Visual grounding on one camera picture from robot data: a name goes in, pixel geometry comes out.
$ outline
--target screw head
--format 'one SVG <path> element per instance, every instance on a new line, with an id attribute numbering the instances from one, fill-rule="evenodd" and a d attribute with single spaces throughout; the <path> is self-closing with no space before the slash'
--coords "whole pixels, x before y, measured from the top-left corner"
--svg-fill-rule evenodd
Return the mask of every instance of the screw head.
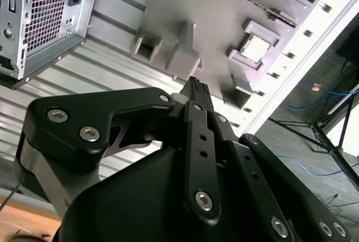
<path id="1" fill-rule="evenodd" d="M 341 236 L 346 237 L 347 233 L 345 232 L 345 230 L 336 222 L 333 222 L 333 225 L 335 227 L 335 229 L 338 231 L 338 233 L 341 234 Z"/>
<path id="2" fill-rule="evenodd" d="M 100 138 L 100 133 L 94 127 L 85 126 L 80 130 L 80 137 L 88 142 L 96 142 Z"/>
<path id="3" fill-rule="evenodd" d="M 169 102 L 169 98 L 165 95 L 159 95 L 159 98 L 161 98 L 165 102 Z"/>
<path id="4" fill-rule="evenodd" d="M 249 137 L 250 142 L 252 142 L 254 145 L 258 145 L 258 141 L 254 137 Z"/>
<path id="5" fill-rule="evenodd" d="M 202 110 L 202 107 L 200 105 L 193 104 L 193 106 L 195 107 L 196 110 L 199 110 L 199 111 Z"/>
<path id="6" fill-rule="evenodd" d="M 222 115 L 218 115 L 218 119 L 222 122 L 222 123 L 226 123 L 227 122 L 227 119 L 222 116 Z"/>
<path id="7" fill-rule="evenodd" d="M 63 123 L 67 121 L 68 116 L 65 111 L 59 110 L 59 109 L 52 109 L 49 112 L 47 112 L 47 117 L 49 120 L 55 122 L 55 123 Z"/>
<path id="8" fill-rule="evenodd" d="M 274 231 L 277 232 L 278 235 L 280 235 L 282 238 L 288 237 L 288 230 L 286 226 L 276 217 L 272 217 L 270 220 L 271 226 L 274 229 Z"/>
<path id="9" fill-rule="evenodd" d="M 333 232 L 332 230 L 329 228 L 329 226 L 327 224 L 325 224 L 322 221 L 319 221 L 319 226 L 321 227 L 321 230 L 327 235 L 332 237 L 333 236 Z"/>
<path id="10" fill-rule="evenodd" d="M 199 191 L 196 193 L 196 202 L 204 211 L 210 211 L 213 208 L 212 199 L 205 192 Z"/>

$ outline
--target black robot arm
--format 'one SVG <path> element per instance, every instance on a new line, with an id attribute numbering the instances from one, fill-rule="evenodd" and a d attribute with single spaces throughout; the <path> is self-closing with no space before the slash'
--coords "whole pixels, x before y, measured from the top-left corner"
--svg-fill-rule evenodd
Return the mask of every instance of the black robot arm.
<path id="1" fill-rule="evenodd" d="M 162 147 L 100 181 L 102 158 Z M 191 77 L 29 105 L 15 170 L 63 218 L 54 241 L 351 241 L 346 227 L 255 136 L 238 139 Z"/>

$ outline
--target power supply unit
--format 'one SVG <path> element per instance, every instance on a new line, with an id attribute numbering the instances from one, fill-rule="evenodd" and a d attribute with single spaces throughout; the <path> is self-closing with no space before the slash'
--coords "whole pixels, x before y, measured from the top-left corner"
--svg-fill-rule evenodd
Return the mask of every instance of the power supply unit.
<path id="1" fill-rule="evenodd" d="M 82 45 L 94 0 L 1 0 L 0 85 L 17 89 Z"/>

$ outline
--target mounting hole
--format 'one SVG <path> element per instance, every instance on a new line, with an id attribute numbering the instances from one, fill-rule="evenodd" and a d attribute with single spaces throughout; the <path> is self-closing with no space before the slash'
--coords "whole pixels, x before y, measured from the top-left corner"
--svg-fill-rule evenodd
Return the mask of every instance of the mounting hole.
<path id="1" fill-rule="evenodd" d="M 4 30 L 4 36 L 7 38 L 7 39 L 13 39 L 13 34 L 12 34 L 12 31 L 10 29 L 5 29 Z"/>
<path id="2" fill-rule="evenodd" d="M 258 176 L 256 173 L 254 173 L 254 172 L 252 172 L 252 177 L 253 177 L 255 180 L 259 180 L 259 176 Z"/>
<path id="3" fill-rule="evenodd" d="M 207 152 L 205 152 L 205 151 L 200 151 L 200 155 L 201 155 L 203 158 L 207 158 L 207 157 L 208 157 L 208 154 L 207 154 Z"/>
<path id="4" fill-rule="evenodd" d="M 193 106 L 195 107 L 196 110 L 199 110 L 199 111 L 202 110 L 202 107 L 200 105 L 193 104 Z"/>
<path id="5" fill-rule="evenodd" d="M 205 135 L 203 135 L 203 134 L 200 134 L 200 138 L 201 138 L 203 141 L 207 141 L 206 136 L 205 136 Z"/>
<path id="6" fill-rule="evenodd" d="M 161 98 L 165 102 L 169 102 L 169 98 L 165 95 L 159 95 L 159 98 Z"/>

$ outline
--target corrugated metal panel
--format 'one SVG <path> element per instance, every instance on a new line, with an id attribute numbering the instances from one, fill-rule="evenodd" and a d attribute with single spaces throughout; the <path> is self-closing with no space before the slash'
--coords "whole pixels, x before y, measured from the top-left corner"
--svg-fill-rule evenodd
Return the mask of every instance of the corrugated metal panel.
<path id="1" fill-rule="evenodd" d="M 38 97 L 149 86 L 159 87 L 169 94 L 179 92 L 182 85 L 126 56 L 134 42 L 147 1 L 96 0 L 88 41 L 84 46 L 18 91 L 0 87 L 0 156 L 13 160 L 26 107 Z M 340 7 L 340 0 L 323 2 L 332 9 Z M 296 57 L 290 59 L 281 55 L 277 59 L 270 71 L 278 72 L 279 78 L 266 75 L 255 88 L 258 94 L 248 101 L 244 111 L 213 98 L 216 111 L 225 115 L 234 125 L 241 126 L 233 127 L 238 136 L 262 110 L 268 102 L 268 96 L 274 94 L 283 83 L 281 77 L 288 75 L 295 64 L 299 64 L 299 55 L 305 54 L 328 27 L 329 14 L 318 7 L 316 15 L 311 15 L 286 49 L 286 53 L 290 52 Z M 304 30 L 312 32 L 312 36 L 306 41 L 306 47 L 298 45 L 298 41 L 302 41 Z M 143 150 L 128 150 L 108 157 L 102 161 L 100 174 L 102 177 L 109 176 L 159 149 L 159 146 L 159 143 L 154 143 Z"/>

